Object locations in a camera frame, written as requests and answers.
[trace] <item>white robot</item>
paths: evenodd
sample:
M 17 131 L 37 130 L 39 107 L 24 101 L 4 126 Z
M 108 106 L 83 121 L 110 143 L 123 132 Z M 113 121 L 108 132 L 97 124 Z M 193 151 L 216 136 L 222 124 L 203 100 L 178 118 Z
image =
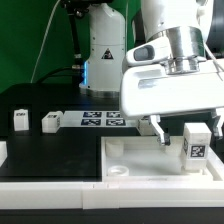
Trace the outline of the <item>white robot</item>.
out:
M 81 93 L 100 98 L 119 96 L 125 56 L 125 19 L 106 3 L 89 7 L 90 57 L 84 64 Z
M 124 118 L 149 116 L 163 145 L 169 137 L 160 116 L 211 112 L 214 134 L 222 137 L 224 61 L 205 42 L 214 0 L 141 0 L 146 44 L 126 54 L 120 93 Z M 205 49 L 213 60 L 206 60 Z

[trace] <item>green backdrop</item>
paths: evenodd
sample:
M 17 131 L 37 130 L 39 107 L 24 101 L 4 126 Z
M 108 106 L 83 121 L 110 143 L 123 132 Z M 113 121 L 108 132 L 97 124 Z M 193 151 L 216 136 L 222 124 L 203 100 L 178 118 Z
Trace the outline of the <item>green backdrop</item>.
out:
M 109 4 L 126 15 L 127 0 Z M 140 0 L 129 1 L 128 48 L 133 47 L 130 27 Z M 50 13 L 56 0 L 8 0 L 0 7 L 0 92 L 17 83 L 31 80 Z M 78 21 L 81 51 L 89 56 L 88 16 Z M 47 72 L 71 65 L 73 50 L 70 25 L 65 9 L 57 8 L 48 39 L 37 70 L 36 79 Z

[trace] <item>metal cylinder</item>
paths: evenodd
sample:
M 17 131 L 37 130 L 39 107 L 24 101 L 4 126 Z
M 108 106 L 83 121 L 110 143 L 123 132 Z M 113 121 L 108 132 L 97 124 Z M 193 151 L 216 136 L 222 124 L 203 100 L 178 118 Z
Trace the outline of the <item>metal cylinder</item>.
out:
M 167 74 L 197 72 L 198 61 L 205 60 L 205 50 L 201 31 L 195 27 L 181 26 L 164 30 L 152 36 L 149 41 L 166 36 L 171 54 L 163 62 Z

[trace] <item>small white cube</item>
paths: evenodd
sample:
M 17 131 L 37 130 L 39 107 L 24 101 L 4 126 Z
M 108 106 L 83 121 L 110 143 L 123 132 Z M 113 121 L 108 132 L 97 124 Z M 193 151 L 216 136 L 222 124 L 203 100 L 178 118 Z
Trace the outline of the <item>small white cube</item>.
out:
M 211 135 L 205 123 L 185 124 L 181 151 L 185 170 L 200 170 L 206 167 Z
M 14 111 L 14 130 L 26 131 L 29 130 L 28 110 L 20 109 Z
M 56 133 L 61 127 L 63 113 L 61 111 L 49 112 L 42 119 L 42 132 L 43 133 Z

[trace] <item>black table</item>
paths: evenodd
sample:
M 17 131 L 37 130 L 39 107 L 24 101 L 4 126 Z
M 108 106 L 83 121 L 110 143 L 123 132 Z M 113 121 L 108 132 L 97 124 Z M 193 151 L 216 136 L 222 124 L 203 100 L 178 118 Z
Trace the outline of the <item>black table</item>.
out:
M 13 111 L 21 108 L 29 110 L 31 128 L 25 132 L 14 132 Z M 135 128 L 61 128 L 56 134 L 43 134 L 41 119 L 49 111 L 58 110 L 117 111 L 119 102 L 118 99 L 80 95 L 68 84 L 20 84 L 10 87 L 0 94 L 0 140 L 7 141 L 8 149 L 8 158 L 0 168 L 1 182 L 101 181 L 101 136 L 138 135 Z M 183 121 L 178 124 L 181 129 Z M 169 120 L 165 119 L 162 126 L 169 128 Z M 7 224 L 218 224 L 223 220 L 224 208 L 0 210 L 0 223 Z

